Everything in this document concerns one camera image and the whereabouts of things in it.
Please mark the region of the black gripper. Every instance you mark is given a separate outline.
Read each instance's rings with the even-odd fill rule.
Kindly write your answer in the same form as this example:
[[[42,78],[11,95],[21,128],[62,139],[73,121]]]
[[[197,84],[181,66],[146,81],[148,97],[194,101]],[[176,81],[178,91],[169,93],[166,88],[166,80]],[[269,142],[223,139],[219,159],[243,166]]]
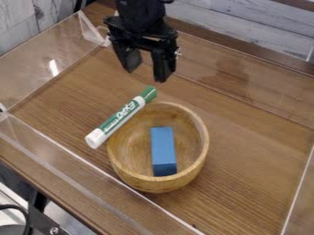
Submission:
[[[104,17],[112,48],[124,70],[141,64],[140,50],[150,52],[153,76],[164,83],[174,72],[176,30],[165,23],[165,5],[173,0],[114,0],[117,15]]]

